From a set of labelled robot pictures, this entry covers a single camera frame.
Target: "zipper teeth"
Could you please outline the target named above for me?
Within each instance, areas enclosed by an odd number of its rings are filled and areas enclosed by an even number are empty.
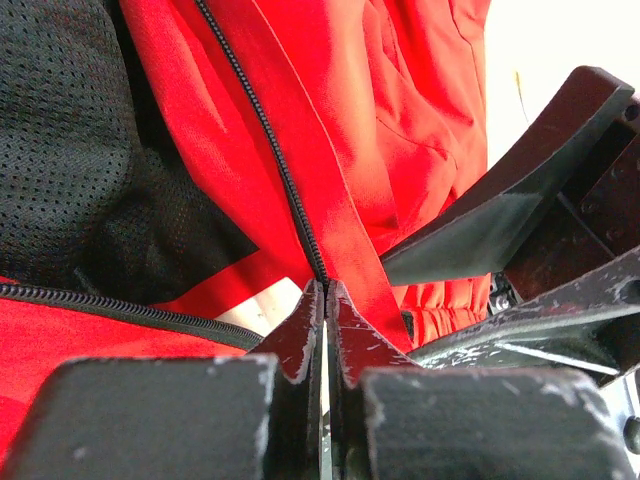
[[[195,317],[192,315],[185,315],[182,313],[167,312],[157,308],[117,300],[115,298],[89,295],[68,290],[0,283],[0,298],[24,300],[27,302],[30,301],[45,305],[51,304],[52,306],[65,306],[72,310],[85,313],[99,314],[102,312],[98,312],[97,310],[104,309],[110,310],[113,313],[120,313],[130,317],[138,317],[139,320],[153,320],[156,322],[166,322],[174,325],[210,330],[212,332],[230,336],[230,339],[222,339],[220,343],[229,343],[232,344],[232,346],[238,346],[238,348],[245,348],[246,346],[252,345],[255,346],[262,341],[262,337],[257,333],[229,323],[210,320],[208,318]]]
[[[311,254],[311,258],[308,258],[309,263],[311,264],[316,278],[320,281],[320,283],[323,284],[323,286],[325,286],[326,289],[326,287],[329,285],[329,275],[327,273],[327,268],[322,259],[322,255],[318,247],[318,242],[313,234],[313,229],[311,228],[311,223],[309,222],[307,213],[302,206],[300,194],[298,193],[298,189],[296,188],[296,185],[293,181],[291,171],[289,170],[273,128],[271,127],[271,124],[267,119],[267,115],[265,114],[264,109],[262,108],[262,105],[260,104],[260,101],[258,100],[258,97],[253,90],[251,83],[249,82],[249,79],[247,78],[247,75],[244,73],[244,70],[240,66],[240,63],[238,62],[235,53],[233,53],[233,50],[231,49],[229,42],[224,36],[224,33],[222,33],[218,22],[216,22],[216,20],[213,18],[213,14],[205,3],[205,0],[195,0],[195,3],[202,15],[205,17],[205,20],[209,24],[209,28],[211,28],[211,31],[218,40],[218,43],[220,44],[220,47],[227,57],[227,60],[229,60],[231,68],[238,77],[238,80],[240,80],[240,83],[242,84],[242,87],[247,94],[247,97],[249,98],[249,101],[251,102],[256,115],[258,116],[258,120],[262,125],[262,129],[267,135],[269,144],[271,145],[271,150],[273,151],[276,162],[278,164],[278,170],[280,172],[280,177],[284,183],[287,197],[292,203],[291,208],[293,210],[294,217],[297,218],[299,226],[304,232],[304,236],[306,237],[306,243]]]

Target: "red jacket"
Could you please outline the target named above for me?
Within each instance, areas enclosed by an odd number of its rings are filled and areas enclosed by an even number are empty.
[[[215,318],[280,278],[302,288],[314,274],[245,81],[277,139],[328,276],[346,284],[374,327],[409,351],[484,318],[486,277],[391,288],[379,255],[486,170],[488,0],[120,3],[188,173],[255,245],[188,291],[152,303]],[[6,299],[0,308],[0,452],[64,360],[242,353],[61,308]],[[413,313],[413,342],[400,309]]]

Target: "black zipper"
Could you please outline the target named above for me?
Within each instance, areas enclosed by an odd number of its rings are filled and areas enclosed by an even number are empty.
[[[302,248],[304,249],[305,255],[309,264],[311,265],[311,269],[316,277],[316,279],[322,283],[325,292],[329,286],[329,275],[327,274],[327,268],[322,260],[322,255],[320,254],[320,249],[318,248],[318,241],[315,238],[313,230],[311,228],[311,223],[309,222],[309,217],[302,206],[302,201],[300,199],[300,194],[298,193],[298,189],[293,181],[293,177],[291,175],[291,171],[289,170],[289,166],[284,158],[282,153],[282,149],[280,148],[280,144],[278,143],[278,139],[276,138],[275,132],[273,131],[273,127],[271,127],[271,123],[269,123],[269,119],[264,112],[264,108],[260,104],[258,97],[247,78],[247,75],[244,73],[244,70],[240,66],[238,59],[233,53],[229,42],[227,41],[224,33],[220,29],[218,22],[216,22],[215,18],[213,18],[213,14],[211,10],[205,3],[205,0],[195,0],[195,3],[204,16],[205,20],[209,24],[209,28],[215,35],[218,40],[218,44],[222,48],[227,60],[231,64],[231,68],[235,72],[238,80],[242,84],[242,88],[244,89],[249,101],[251,102],[251,106],[253,110],[256,112],[258,116],[258,120],[262,125],[262,129],[269,140],[269,145],[271,146],[271,151],[275,156],[276,163],[278,165],[278,171],[280,173],[280,178],[284,184],[285,192],[287,194],[287,198],[289,200],[289,208],[291,209],[291,213],[293,215],[294,223],[296,225],[296,230],[298,232],[298,237],[300,239],[300,243],[302,244]]]
[[[0,298],[61,307],[143,327],[185,333],[242,350],[251,350],[262,341],[262,337],[257,333],[236,325],[192,315],[166,312],[98,295],[0,283]]]

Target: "black mesh lining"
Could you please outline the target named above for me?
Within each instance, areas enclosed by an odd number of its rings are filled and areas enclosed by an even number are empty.
[[[115,2],[2,0],[0,36],[0,275],[148,304],[256,251],[190,179]]]

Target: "zipper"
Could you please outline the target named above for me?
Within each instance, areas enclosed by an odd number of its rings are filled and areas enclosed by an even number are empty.
[[[284,184],[285,192],[287,195],[287,199],[289,201],[289,208],[291,209],[291,213],[293,215],[293,220],[296,225],[296,231],[298,233],[298,238],[300,243],[302,244],[302,248],[305,252],[305,256],[313,270],[313,273],[316,279],[322,283],[325,293],[329,286],[329,275],[327,274],[327,268],[322,259],[322,255],[320,253],[320,249],[318,247],[318,241],[315,238],[313,233],[313,229],[311,228],[311,223],[309,222],[309,217],[304,210],[302,205],[302,200],[300,198],[300,194],[298,189],[293,181],[293,176],[291,175],[291,171],[289,170],[289,166],[287,165],[287,161],[284,158],[284,154],[282,153],[282,149],[280,148],[280,144],[278,143],[278,139],[276,138],[275,132],[273,131],[273,127],[267,118],[267,115],[262,107],[262,104],[258,100],[258,97],[247,78],[247,75],[244,73],[244,70],[240,66],[238,62],[238,58],[235,53],[231,49],[229,42],[227,41],[224,33],[220,29],[218,22],[216,22],[211,10],[207,6],[205,0],[194,0],[196,6],[204,16],[209,28],[213,32],[218,44],[222,48],[224,55],[227,57],[227,60],[231,64],[231,68],[233,69],[236,77],[242,84],[242,88],[244,89],[249,102],[251,102],[251,106],[253,110],[256,112],[258,116],[258,120],[262,126],[262,129],[267,136],[269,141],[269,145],[271,146],[271,151],[275,157],[276,163],[278,165],[278,172],[280,173],[280,178]]]
[[[114,298],[68,290],[0,283],[0,298],[61,307],[142,327],[194,335],[247,351],[262,341],[262,336],[251,330],[218,320],[172,313]]]

